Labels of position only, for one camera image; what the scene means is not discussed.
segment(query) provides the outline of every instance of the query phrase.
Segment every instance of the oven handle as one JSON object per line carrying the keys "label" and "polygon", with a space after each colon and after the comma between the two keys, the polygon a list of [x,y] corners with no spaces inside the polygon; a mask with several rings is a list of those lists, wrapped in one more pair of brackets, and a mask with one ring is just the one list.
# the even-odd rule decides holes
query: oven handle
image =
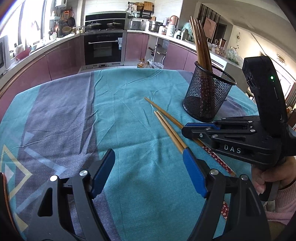
{"label": "oven handle", "polygon": [[114,41],[101,41],[101,42],[93,42],[93,43],[90,43],[90,42],[89,42],[89,44],[112,43],[112,42],[118,42],[118,40],[114,40]]}

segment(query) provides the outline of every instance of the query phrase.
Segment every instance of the built-in oven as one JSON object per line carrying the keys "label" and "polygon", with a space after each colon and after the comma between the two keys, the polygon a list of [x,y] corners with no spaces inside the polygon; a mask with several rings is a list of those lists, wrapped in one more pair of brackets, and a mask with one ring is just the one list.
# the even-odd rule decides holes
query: built-in oven
{"label": "built-in oven", "polygon": [[99,31],[84,35],[84,69],[123,65],[126,31]]}

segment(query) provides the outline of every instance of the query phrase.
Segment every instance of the mesh pen holder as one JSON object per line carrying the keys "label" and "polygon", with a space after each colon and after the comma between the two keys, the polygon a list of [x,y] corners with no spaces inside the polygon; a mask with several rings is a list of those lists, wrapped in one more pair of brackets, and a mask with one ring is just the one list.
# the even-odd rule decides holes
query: mesh pen holder
{"label": "mesh pen holder", "polygon": [[212,66],[213,73],[195,62],[195,71],[183,100],[183,108],[194,119],[210,122],[215,117],[236,81]]}

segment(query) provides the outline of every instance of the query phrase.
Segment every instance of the white tile floor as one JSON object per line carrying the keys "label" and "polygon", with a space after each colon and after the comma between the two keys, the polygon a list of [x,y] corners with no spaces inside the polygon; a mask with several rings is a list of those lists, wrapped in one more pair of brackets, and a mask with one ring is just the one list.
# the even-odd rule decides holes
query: white tile floor
{"label": "white tile floor", "polygon": [[85,69],[85,70],[81,70],[79,73],[86,73],[86,72],[102,70],[102,69],[136,69],[136,68],[137,68],[136,65],[111,66],[111,67],[101,67],[96,69]]}

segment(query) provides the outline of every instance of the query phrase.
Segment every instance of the wooden cutting board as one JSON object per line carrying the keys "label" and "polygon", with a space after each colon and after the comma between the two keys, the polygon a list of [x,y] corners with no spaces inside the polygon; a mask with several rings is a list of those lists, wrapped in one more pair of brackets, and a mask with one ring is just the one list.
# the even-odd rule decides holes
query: wooden cutting board
{"label": "wooden cutting board", "polygon": [[146,11],[153,11],[153,3],[151,2],[144,2],[144,10]]}

